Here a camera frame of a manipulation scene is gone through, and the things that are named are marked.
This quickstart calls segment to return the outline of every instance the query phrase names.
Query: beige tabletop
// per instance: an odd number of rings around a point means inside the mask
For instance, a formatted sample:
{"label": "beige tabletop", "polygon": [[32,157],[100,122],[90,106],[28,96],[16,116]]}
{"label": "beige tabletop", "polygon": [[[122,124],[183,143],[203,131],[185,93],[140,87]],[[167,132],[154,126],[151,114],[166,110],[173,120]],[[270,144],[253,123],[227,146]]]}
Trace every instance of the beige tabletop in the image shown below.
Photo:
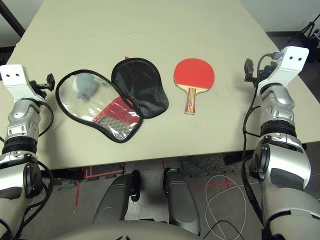
{"label": "beige tabletop", "polygon": [[[256,65],[274,51],[276,46],[237,0],[45,0],[8,64],[24,65],[38,84],[49,73],[58,82],[78,69],[110,78],[125,56],[151,61],[161,75],[168,110],[144,120],[122,144],[68,118],[49,93],[46,101],[55,118],[39,139],[37,155],[59,169],[241,150],[242,122],[254,93],[253,85],[244,82],[244,63],[251,58]],[[196,97],[195,115],[184,114],[187,94],[173,80],[177,63],[186,58],[205,60],[215,71],[212,89]],[[299,139],[319,141],[320,104],[299,77],[288,90]],[[4,137],[13,98],[2,83],[0,101]],[[41,117],[43,129],[49,114],[42,111]],[[257,110],[248,130],[259,133],[259,127]],[[249,137],[247,147],[256,144]]]}

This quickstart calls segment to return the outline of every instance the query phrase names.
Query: metal stand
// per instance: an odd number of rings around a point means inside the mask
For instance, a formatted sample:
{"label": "metal stand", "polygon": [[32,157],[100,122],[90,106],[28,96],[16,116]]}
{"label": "metal stand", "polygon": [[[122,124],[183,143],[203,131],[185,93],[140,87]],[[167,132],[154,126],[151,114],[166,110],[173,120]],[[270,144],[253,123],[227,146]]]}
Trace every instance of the metal stand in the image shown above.
{"label": "metal stand", "polygon": [[309,34],[308,34],[308,37],[307,37],[307,39],[309,39],[310,38],[310,36],[311,36],[311,34],[312,34],[312,32],[313,32],[313,29],[314,29],[314,27],[315,27],[315,22],[317,21],[317,19],[320,17],[320,13],[319,13],[319,15],[313,20],[313,21],[310,21],[309,22],[309,24],[305,27],[305,28],[303,28],[300,32],[298,32],[296,35],[294,35],[289,41],[288,41],[288,43],[290,43],[292,40],[294,40],[294,39],[301,39],[301,36],[305,36],[305,33],[308,31],[308,29],[309,28],[311,28],[310,29],[310,31],[309,31]]}
{"label": "metal stand", "polygon": [[12,12],[7,8],[5,3],[0,0],[0,14],[3,18],[10,24],[10,26],[15,30],[15,32],[22,38],[25,33],[24,27],[18,22]]}

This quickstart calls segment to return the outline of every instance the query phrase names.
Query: red rubber paddle face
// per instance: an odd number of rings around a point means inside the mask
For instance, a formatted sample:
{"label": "red rubber paddle face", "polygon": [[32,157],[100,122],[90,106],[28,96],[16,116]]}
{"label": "red rubber paddle face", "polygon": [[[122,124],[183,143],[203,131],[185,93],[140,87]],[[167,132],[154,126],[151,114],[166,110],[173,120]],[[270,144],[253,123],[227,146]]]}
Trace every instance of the red rubber paddle face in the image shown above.
{"label": "red rubber paddle face", "polygon": [[215,72],[209,63],[197,58],[182,60],[175,67],[174,83],[188,93],[184,113],[196,113],[196,94],[208,91],[215,81]]}
{"label": "red rubber paddle face", "polygon": [[173,78],[175,84],[209,90],[214,84],[215,73],[206,61],[188,58],[178,63]]}

